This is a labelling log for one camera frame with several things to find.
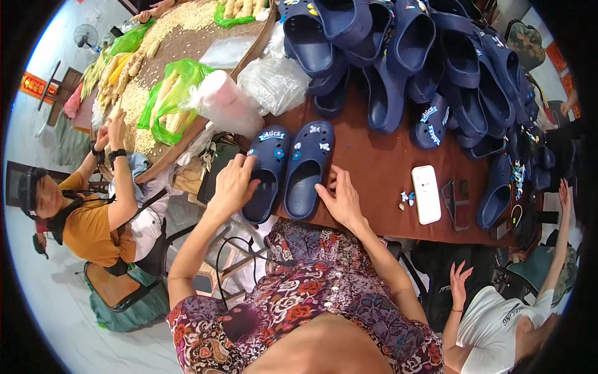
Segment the man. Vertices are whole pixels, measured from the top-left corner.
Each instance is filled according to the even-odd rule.
[[[168,9],[172,8],[176,4],[187,2],[189,0],[162,0],[155,4],[151,4],[155,0],[137,0],[137,10],[139,14],[134,16],[133,19],[139,21],[139,23],[146,23],[150,20],[150,17],[158,19]]]

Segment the smartphone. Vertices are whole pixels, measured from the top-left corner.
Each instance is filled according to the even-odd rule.
[[[440,196],[436,173],[432,165],[418,166],[411,171],[419,223],[429,224],[440,220]]]

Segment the pink plastic bag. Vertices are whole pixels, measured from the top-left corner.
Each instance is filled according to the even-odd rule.
[[[79,83],[79,87],[73,92],[71,97],[65,103],[65,114],[70,119],[77,116],[79,105],[81,104],[81,91],[83,90],[83,82]]]

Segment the hand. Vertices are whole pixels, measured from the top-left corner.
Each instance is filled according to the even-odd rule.
[[[151,15],[154,16],[154,18],[156,19],[160,18],[162,14],[164,14],[164,12],[170,9],[174,4],[175,0],[162,0],[160,2],[152,4],[150,5],[150,7],[153,8],[152,10],[150,10]]]
[[[330,195],[324,186],[316,185],[316,191],[332,217],[338,223],[347,227],[354,235],[356,230],[368,225],[368,221],[361,214],[359,195],[351,184],[351,176],[346,170],[336,165],[331,166],[330,190],[335,190],[335,196]]]
[[[573,105],[571,105],[571,103],[568,100],[566,102],[561,103],[561,114],[563,114],[563,117],[569,118],[569,111],[572,107]]]
[[[467,298],[467,292],[465,291],[465,280],[474,271],[474,268],[470,267],[462,273],[461,270],[463,270],[464,266],[465,261],[459,265],[457,271],[454,269],[454,262],[450,267],[450,291],[451,294],[453,294],[453,309],[456,311],[463,310],[465,299]]]
[[[104,148],[106,148],[109,141],[110,138],[108,136],[108,126],[100,126],[100,128],[97,130],[96,143],[93,146],[93,149],[96,152],[101,152],[104,150]]]
[[[566,214],[571,216],[571,207],[573,207],[573,198],[569,192],[569,184],[566,179],[561,179],[561,185],[559,187],[559,200],[561,203],[561,209],[563,216]]]
[[[139,23],[146,23],[151,18],[151,13],[149,10],[141,11],[137,16],[134,16],[132,19],[138,21]]]
[[[216,192],[206,212],[223,223],[247,204],[260,184],[260,180],[249,182],[256,159],[255,156],[245,157],[239,153],[220,170],[216,176]]]
[[[127,125],[124,122],[126,115],[127,112],[119,109],[113,120],[110,118],[106,120],[108,139],[112,151],[124,148],[124,134],[127,132]]]

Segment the black wristband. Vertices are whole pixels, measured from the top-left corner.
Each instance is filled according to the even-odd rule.
[[[104,162],[104,157],[106,156],[106,153],[104,152],[104,150],[101,150],[100,152],[96,151],[95,145],[96,145],[96,141],[95,140],[90,143],[91,154],[94,155],[94,156],[96,156],[97,163],[103,163]]]
[[[126,155],[127,155],[127,151],[125,151],[122,148],[119,150],[112,151],[108,154],[108,160],[110,161],[110,166],[112,167],[112,170],[114,170],[114,159],[116,159],[118,156],[126,156]]]

